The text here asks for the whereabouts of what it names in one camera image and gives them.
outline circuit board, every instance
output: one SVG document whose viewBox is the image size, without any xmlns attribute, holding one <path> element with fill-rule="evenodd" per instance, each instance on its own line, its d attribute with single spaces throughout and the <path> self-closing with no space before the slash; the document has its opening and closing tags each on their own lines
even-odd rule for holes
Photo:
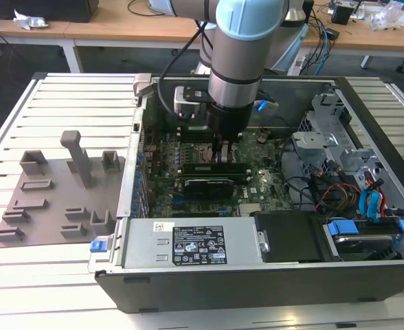
<svg viewBox="0 0 404 330">
<path fill-rule="evenodd" d="M 249 216 L 259 210 L 290 210 L 292 201 L 278 174 L 276 155 L 278 141 L 262 131 L 245 131 L 232 146 L 232 161 L 248 165 L 247 184 L 235 184 L 232 196 L 215 200 L 188 200 L 182 186 L 189 178 L 179 176 L 188 162 L 210 163 L 211 144 L 183 143 L 164 135 L 151 154 L 148 182 L 154 197 L 150 198 L 149 217 L 236 217 Z"/>
</svg>

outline desk leg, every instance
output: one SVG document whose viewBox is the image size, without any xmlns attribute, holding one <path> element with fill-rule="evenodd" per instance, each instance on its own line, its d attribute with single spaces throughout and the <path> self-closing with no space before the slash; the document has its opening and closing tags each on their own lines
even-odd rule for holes
<svg viewBox="0 0 404 330">
<path fill-rule="evenodd" d="M 83 72 L 83 66 L 81 64 L 80 55 L 78 49 L 73 40 L 66 39 L 66 42 L 61 45 L 65 52 L 66 61 L 71 70 L 71 73 L 78 74 Z"/>
<path fill-rule="evenodd" d="M 373 59 L 373 56 L 365 56 L 364 59 L 362 60 L 361 67 L 363 69 L 368 69 L 368 65 L 370 64 L 370 61 Z"/>
</svg>

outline wooden desk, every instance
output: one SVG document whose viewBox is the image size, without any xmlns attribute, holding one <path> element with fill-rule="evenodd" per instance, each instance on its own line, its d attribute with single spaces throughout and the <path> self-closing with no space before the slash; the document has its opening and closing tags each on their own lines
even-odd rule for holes
<svg viewBox="0 0 404 330">
<path fill-rule="evenodd" d="M 49 27 L 42 29 L 24 30 L 12 20 L 0 20 L 2 36 L 32 37 L 32 38 L 64 38 L 69 22 L 52 21 Z"/>
<path fill-rule="evenodd" d="M 127 10 L 129 0 L 100 0 L 91 22 L 70 23 L 65 38 L 186 43 L 196 31 L 191 19 L 170 16 L 144 17 Z M 147 1 L 131 6 L 136 12 L 150 14 Z"/>
<path fill-rule="evenodd" d="M 326 28 L 339 32 L 332 52 L 344 48 L 369 52 L 377 50 L 404 52 L 404 27 L 396 30 L 373 31 L 366 21 L 359 19 L 351 19 L 347 25 L 332 24 L 330 15 L 325 14 L 327 8 L 323 8 L 321 12 L 318 11 L 319 6 L 328 3 L 328 1 L 318 0 L 316 3 L 314 10 L 317 17 L 321 19 Z M 303 46 L 316 47 L 318 38 L 318 33 L 311 28 Z"/>
<path fill-rule="evenodd" d="M 137 12 L 149 11 L 148 0 L 132 7 Z M 404 28 L 372 31 L 365 21 L 349 21 L 348 25 L 330 23 L 330 16 L 315 11 L 327 28 L 340 32 L 333 54 L 404 57 Z M 23 30 L 12 21 L 0 21 L 0 33 L 9 43 L 59 45 L 63 47 L 71 72 L 82 72 L 77 46 L 182 48 L 195 32 L 194 22 L 177 17 L 144 17 L 127 10 L 129 0 L 100 0 L 90 23 L 50 21 L 45 29 Z M 303 54 L 316 47 L 317 32 L 310 29 L 301 49 Z M 191 48 L 199 48 L 194 43 Z"/>
</svg>

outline blue cable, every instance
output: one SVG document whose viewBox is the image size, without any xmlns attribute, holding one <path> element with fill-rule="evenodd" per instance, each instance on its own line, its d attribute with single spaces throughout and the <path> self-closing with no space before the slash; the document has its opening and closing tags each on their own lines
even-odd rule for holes
<svg viewBox="0 0 404 330">
<path fill-rule="evenodd" d="M 323 54 L 322 54 L 322 56 L 321 56 L 321 60 L 319 61 L 319 65 L 318 65 L 318 67 L 317 67 L 317 71 L 315 71 L 315 73 L 313 74 L 314 76 L 316 76 L 316 75 L 319 73 L 319 71 L 322 69 L 323 65 L 324 65 L 324 59 L 326 58 L 326 53 L 327 53 L 327 50 L 328 50 L 328 37 L 327 37 L 327 31 L 326 31 L 326 29 L 324 28 L 324 25 L 318 25 L 318 24 L 314 24 L 314 23 L 309 23 L 309 24 L 319 27 L 320 29 L 323 30 L 323 33 L 324 33 L 324 49 L 323 49 Z"/>
</svg>

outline motherboard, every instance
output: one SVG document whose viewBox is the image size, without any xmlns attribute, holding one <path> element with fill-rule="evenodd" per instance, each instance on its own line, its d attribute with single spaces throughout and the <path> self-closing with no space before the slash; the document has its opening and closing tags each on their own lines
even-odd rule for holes
<svg viewBox="0 0 404 330">
<path fill-rule="evenodd" d="M 261 210 L 292 209 L 278 170 L 280 141 L 270 132 L 244 131 L 226 164 L 213 160 L 208 140 L 179 132 L 146 133 L 150 218 L 248 217 Z"/>
</svg>

